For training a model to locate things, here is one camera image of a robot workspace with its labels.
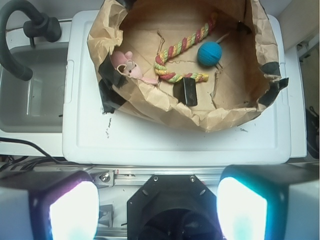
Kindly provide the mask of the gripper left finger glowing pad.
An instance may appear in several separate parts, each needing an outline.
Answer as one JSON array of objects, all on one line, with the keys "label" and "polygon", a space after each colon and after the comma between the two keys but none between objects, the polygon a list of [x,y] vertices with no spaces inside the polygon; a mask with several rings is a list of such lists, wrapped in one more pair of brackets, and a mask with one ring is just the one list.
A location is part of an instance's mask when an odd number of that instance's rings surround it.
[{"label": "gripper left finger glowing pad", "polygon": [[2,240],[93,240],[99,191],[85,171],[2,171]]}]

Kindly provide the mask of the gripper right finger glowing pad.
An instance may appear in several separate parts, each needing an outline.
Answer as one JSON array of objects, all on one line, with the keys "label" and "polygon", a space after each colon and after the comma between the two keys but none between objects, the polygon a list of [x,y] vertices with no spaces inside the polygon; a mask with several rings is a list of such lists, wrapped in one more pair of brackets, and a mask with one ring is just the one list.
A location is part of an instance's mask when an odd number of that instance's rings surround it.
[{"label": "gripper right finger glowing pad", "polygon": [[318,164],[229,165],[216,209],[227,240],[318,240]]}]

